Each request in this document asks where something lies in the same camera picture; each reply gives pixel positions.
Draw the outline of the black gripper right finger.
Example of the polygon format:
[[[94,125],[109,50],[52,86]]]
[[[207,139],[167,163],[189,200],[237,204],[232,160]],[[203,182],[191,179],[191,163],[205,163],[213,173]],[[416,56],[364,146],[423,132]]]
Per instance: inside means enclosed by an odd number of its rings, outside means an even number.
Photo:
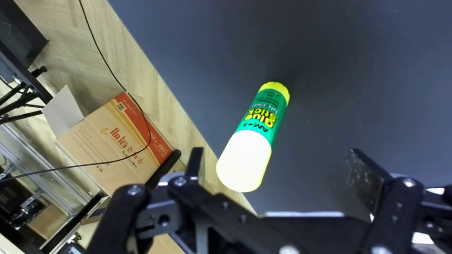
[[[350,189],[367,207],[369,220],[374,220],[393,176],[359,148],[350,150],[345,166]]]

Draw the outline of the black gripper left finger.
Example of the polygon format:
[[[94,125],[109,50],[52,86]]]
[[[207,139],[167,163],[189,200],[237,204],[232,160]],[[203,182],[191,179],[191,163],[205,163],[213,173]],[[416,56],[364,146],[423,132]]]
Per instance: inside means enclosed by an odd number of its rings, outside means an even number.
[[[186,169],[186,177],[190,182],[198,182],[200,173],[204,167],[204,148],[203,146],[194,146],[190,153],[190,159]]]

